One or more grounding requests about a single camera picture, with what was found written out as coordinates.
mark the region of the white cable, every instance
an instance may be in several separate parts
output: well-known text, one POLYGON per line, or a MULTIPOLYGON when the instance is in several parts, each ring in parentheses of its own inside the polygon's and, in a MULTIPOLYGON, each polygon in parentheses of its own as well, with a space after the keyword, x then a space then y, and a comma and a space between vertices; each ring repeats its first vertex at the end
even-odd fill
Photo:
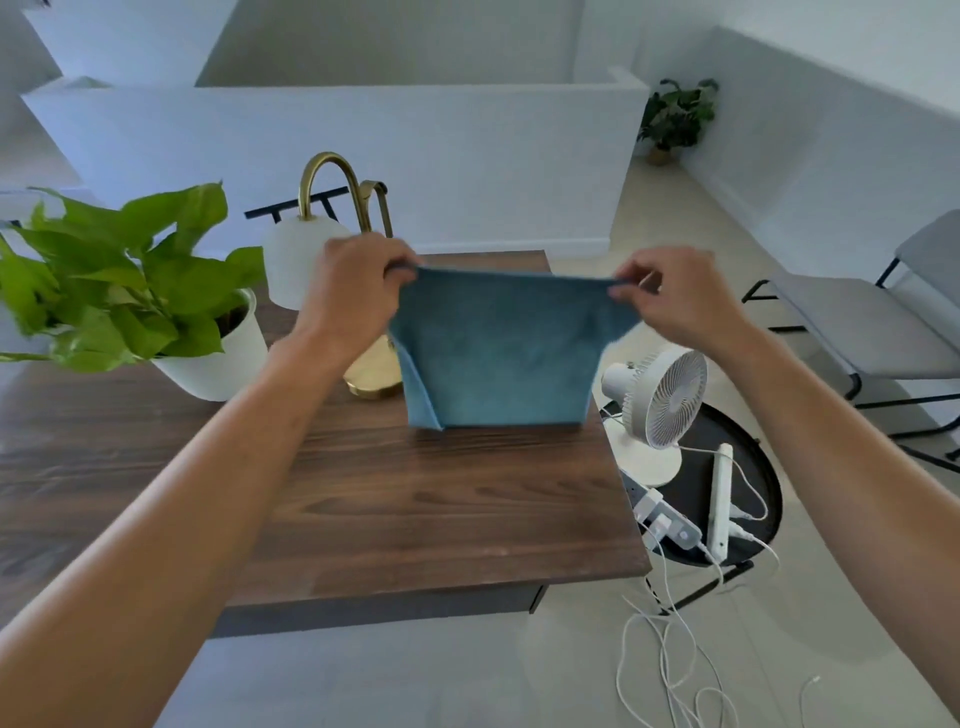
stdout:
POLYGON ((676 447, 689 450, 690 452, 705 452, 707 455, 723 455, 724 457, 729 457, 730 461, 736 466, 737 471, 740 473, 740 477, 743 478, 743 482, 747 484, 750 492, 756 496, 756 499, 760 501, 760 505, 763 506, 762 516, 754 516, 738 508, 737 510, 739 511, 740 515, 737 517, 747 521, 766 521, 767 516, 770 515, 770 509, 767 507, 767 501, 763 499, 763 496, 759 493, 759 491, 753 485, 751 485, 749 480, 747 480, 747 475, 743 472, 743 468, 740 467, 740 464, 736 462, 731 455, 727 455, 725 452, 720 452, 719 450, 715 449, 688 448, 686 445, 677 445, 676 447))
MULTIPOLYGON (((623 413, 620 412, 615 415, 609 415, 604 419, 613 420, 614 422, 619 423, 624 429, 626 429, 627 426, 623 424, 622 418, 623 418, 623 413)), ((686 445, 680 445, 679 443, 674 447, 679 449, 689 450, 690 452, 703 452, 707 455, 723 455, 724 457, 729 457, 730 461, 734 464, 737 471, 740 473, 740 477, 743 478, 743 482, 746 483, 747 488, 750 489, 750 492, 753 493, 754 496, 756 496, 756 499, 760 501, 760 505, 763 506, 763 515, 754 516, 751 513, 747 513, 742 508, 738 508, 733 504, 731 504, 731 511, 733 513, 732 517, 743 519, 744 521, 766 521, 767 520, 767 517, 770 515, 770 508, 767 506, 767 501, 763 499, 763 496, 760 494, 760 492, 753 486, 750 480, 747 479, 747 474, 743 472, 743 468, 740 467, 740 464, 736 462, 736 459, 732 455, 727 455, 725 452, 720 452, 719 450, 715 450, 715 449, 688 448, 686 445)))
POLYGON ((806 721, 804 720, 804 695, 806 694, 806 689, 811 685, 816 685, 820 682, 820 675, 810 675, 806 678, 806 682, 800 688, 800 697, 798 701, 800 702, 800 728, 806 728, 806 721))
POLYGON ((758 546, 762 546, 764 550, 770 551, 770 553, 773 554, 774 559, 777 561, 777 565, 774 568, 773 573, 771 573, 770 576, 767 577, 767 580, 769 581, 770 579, 772 579, 774 576, 777 575, 777 573, 780 571, 780 557, 777 555, 777 552, 774 551, 769 544, 759 539, 754 534, 750 533, 750 531, 744 530, 743 526, 741 526, 739 523, 731 522, 730 535, 733 536, 735 539, 744 539, 746 541, 751 541, 754 544, 757 544, 758 546))
POLYGON ((710 549, 704 546, 704 542, 701 541, 699 544, 697 544, 697 548, 703 551, 704 556, 707 557, 707 560, 710 561, 710 563, 713 564, 713 567, 717 570, 717 576, 720 579, 720 583, 716 585, 716 589, 720 589, 724 582, 723 568, 720 566, 717 560, 713 558, 713 554, 710 553, 710 549))
MULTIPOLYGON (((647 622, 647 624, 649 624, 651 628, 653 628, 654 632, 657 633, 657 638, 660 642, 660 659, 659 659, 660 680, 663 684, 664 690, 667 695, 667 705, 670 709, 670 719, 673 723, 674 728, 679 728, 677 724, 676 711, 674 710, 675 702, 677 706, 680 708, 680 715, 684 717, 684 721, 686 722, 687 728, 693 728, 694 724, 697 726, 697 728, 704 728, 703 720, 700 717, 700 698, 708 692, 716 692, 721 696, 721 700, 723 701, 723 703, 730 705, 731 713, 733 714, 733 718, 735 721, 734 728, 739 728, 740 716, 737 714, 736 706, 733 704, 733 701, 730 699, 728 695, 724 693, 723 683, 720 680, 720 673, 717 671, 716 665, 713 663, 713 661, 710 659, 710 657, 707 655, 704 649, 697 644, 697 640, 694 637, 693 631, 690 629, 690 626, 686 623, 686 620, 677 611, 676 602, 673 599, 673 595, 670 593, 669 572, 667 570, 666 556, 663 554, 662 547, 658 549, 658 552, 660 554, 660 560, 663 565, 663 587, 666 591, 667 603, 670 607, 670 614, 668 616, 648 615, 639 607, 637 607, 629 598, 627 598, 627 596, 623 595, 622 597, 623 600, 626 601, 634 610, 636 610, 636 614, 631 615, 627 619, 627 621, 623 625, 623 631, 620 634, 620 659, 617 663, 616 674, 614 677, 617 697, 619 697, 620 702, 623 703, 623 707, 627 709, 630 715, 638 723, 646 726, 646 728, 653 728, 653 726, 648 721, 644 720, 627 702, 626 698, 623 695, 623 688, 621 684, 623 666, 627 658, 627 632, 629 631, 630 625, 633 622, 637 621, 638 619, 644 619, 647 622), (658 629, 656 625, 657 621, 664 622, 666 625, 662 632, 658 629), (690 640, 693 642, 693 654, 690 659, 690 664, 686 670, 686 673, 684 674, 684 677, 676 682, 673 682, 670 679, 670 659, 669 659, 669 654, 667 652, 666 644, 670 634, 670 627, 676 624, 677 621, 684 627, 684 629, 686 630, 686 633, 690 636, 690 640), (707 662, 710 665, 710 669, 713 671, 713 675, 716 677, 717 685, 719 686, 719 688, 707 687, 707 688, 701 688, 700 690, 698 690, 694 695, 693 708, 691 709, 676 695, 676 690, 679 687, 681 687, 687 680, 689 680, 690 677, 693 676, 693 671, 696 668, 698 652, 703 654, 703 656, 707 659, 707 662)), ((656 602, 660 603, 660 599, 657 597, 656 594, 654 594, 653 590, 650 589, 649 584, 646 584, 646 588, 647 588, 647 591, 650 592, 651 596, 656 600, 656 602)), ((720 708, 720 728, 723 728, 724 712, 725 712, 724 705, 722 704, 720 708)))

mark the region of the blue towel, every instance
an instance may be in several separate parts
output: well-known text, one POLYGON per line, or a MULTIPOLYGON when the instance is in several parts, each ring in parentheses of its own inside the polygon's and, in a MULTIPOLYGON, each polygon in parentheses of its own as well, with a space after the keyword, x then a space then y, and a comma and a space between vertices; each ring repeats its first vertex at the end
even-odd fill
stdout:
POLYGON ((600 354, 639 321, 615 283, 420 268, 390 323, 410 425, 581 423, 600 354))

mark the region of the right hand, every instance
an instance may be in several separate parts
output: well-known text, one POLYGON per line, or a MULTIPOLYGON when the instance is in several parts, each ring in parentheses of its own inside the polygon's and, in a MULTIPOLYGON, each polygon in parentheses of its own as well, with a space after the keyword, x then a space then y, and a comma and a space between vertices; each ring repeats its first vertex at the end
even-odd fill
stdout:
POLYGON ((688 247, 641 250, 613 275, 630 283, 612 286, 611 297, 631 303, 663 337, 714 360, 756 331, 710 253, 688 247))
POLYGON ((291 335, 322 342, 346 368, 386 330, 419 264, 410 246, 379 232, 327 240, 291 335), (387 271, 391 263, 401 266, 387 271))

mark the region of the tile floor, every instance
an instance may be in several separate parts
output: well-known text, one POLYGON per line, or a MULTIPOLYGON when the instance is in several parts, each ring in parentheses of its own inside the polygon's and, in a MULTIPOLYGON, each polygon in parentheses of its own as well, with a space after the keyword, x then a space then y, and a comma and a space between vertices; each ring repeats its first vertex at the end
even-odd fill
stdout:
MULTIPOLYGON (((746 290, 775 265, 680 168, 654 170, 635 164, 612 241, 612 250, 603 257, 554 260, 553 270, 608 275, 631 250, 678 241, 714 250, 736 291, 746 290)), ((776 303, 755 306, 756 315, 770 323, 783 316, 776 303)), ((607 352, 604 363, 636 357, 655 338, 649 330, 638 329, 607 352)), ((798 353, 842 386, 842 374, 831 362, 804 337, 795 339, 798 353)), ((711 372, 708 401, 760 434, 722 372, 711 372)), ((948 486, 960 493, 960 479, 948 486)), ((783 561, 781 572, 769 580, 773 564, 760 557, 746 578, 751 588, 711 596, 684 610, 736 703, 740 724, 800 726, 800 687, 809 676, 820 674, 822 681, 807 693, 808 728, 955 725, 860 602, 786 482, 784 501, 774 541, 783 561)), ((708 578, 701 570, 675 564, 670 574, 678 594, 708 578)), ((609 581, 551 587, 533 617, 434 619, 214 641, 202 650, 159 725, 636 725, 620 706, 613 685, 621 629, 632 613, 620 598, 623 594, 651 605, 637 580, 609 581)), ((656 638, 637 624, 628 644, 627 698, 654 726, 670 725, 657 672, 656 638)), ((679 667, 687 659, 689 643, 678 637, 673 644, 671 655, 679 667)), ((700 660, 683 695, 692 699, 697 688, 712 680, 700 660)), ((705 703, 707 725, 716 725, 715 700, 705 703)))

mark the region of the lamp arm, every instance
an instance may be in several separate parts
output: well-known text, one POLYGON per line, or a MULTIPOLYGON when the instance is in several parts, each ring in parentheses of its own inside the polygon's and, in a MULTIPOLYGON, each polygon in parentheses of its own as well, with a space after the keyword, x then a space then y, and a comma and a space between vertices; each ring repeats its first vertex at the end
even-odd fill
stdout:
POLYGON ((313 220, 315 218, 310 210, 310 190, 313 187, 314 179, 317 177, 317 172, 328 162, 340 167, 344 177, 347 178, 347 187, 350 190, 350 198, 353 200, 353 208, 357 213, 357 223, 360 226, 360 231, 370 232, 373 229, 370 222, 370 197, 375 191, 377 201, 380 203, 383 229, 387 237, 393 237, 394 227, 390 221, 390 210, 387 209, 387 185, 383 182, 373 182, 371 180, 358 182, 353 167, 349 165, 346 159, 335 152, 320 152, 312 157, 306 163, 306 167, 303 168, 303 176, 300 178, 300 193, 297 198, 300 219, 313 220))

